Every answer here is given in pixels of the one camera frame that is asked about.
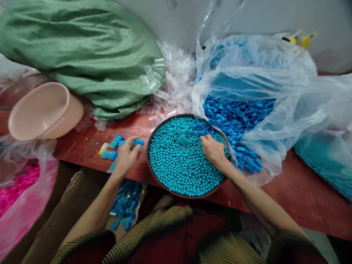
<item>person's left hand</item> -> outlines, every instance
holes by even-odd
[[[112,177],[124,177],[135,164],[139,150],[142,148],[142,145],[137,145],[131,150],[132,141],[137,138],[138,137],[133,136],[126,139],[124,145],[119,149],[115,169],[111,175]]]

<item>sleeve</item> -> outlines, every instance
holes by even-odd
[[[271,242],[267,263],[327,264],[327,261],[301,233],[294,230],[279,230]]]
[[[110,230],[92,232],[61,246],[51,263],[100,263],[115,243]]]

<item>hand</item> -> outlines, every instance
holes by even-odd
[[[126,142],[119,149],[117,153],[117,160],[112,177],[125,177],[126,173],[132,168],[137,160],[138,153],[142,148],[142,145],[137,145],[131,150],[132,141],[135,140],[136,136],[126,139]]]
[[[202,140],[203,153],[208,161],[219,171],[224,172],[225,167],[230,163],[225,156],[224,145],[209,134],[205,137],[201,136],[200,139]]]

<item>wooden table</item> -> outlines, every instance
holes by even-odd
[[[0,135],[7,133],[8,111],[0,111]],[[115,121],[104,132],[91,125],[85,132],[72,130],[58,138],[55,157],[100,171],[107,171],[112,162],[100,158],[103,143],[110,143],[115,135],[127,138],[137,135],[147,142],[151,132],[148,117],[132,114]],[[127,174],[127,178],[161,187],[152,176],[146,146]],[[290,150],[282,164],[282,174],[264,185],[263,190],[277,201],[302,227],[352,241],[352,207],[343,196],[309,169]],[[226,181],[206,200],[249,212],[236,188]]]

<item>pink plastic bowl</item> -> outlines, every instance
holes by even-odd
[[[57,82],[43,84],[24,96],[8,121],[18,140],[53,139],[67,134],[83,117],[83,105]]]

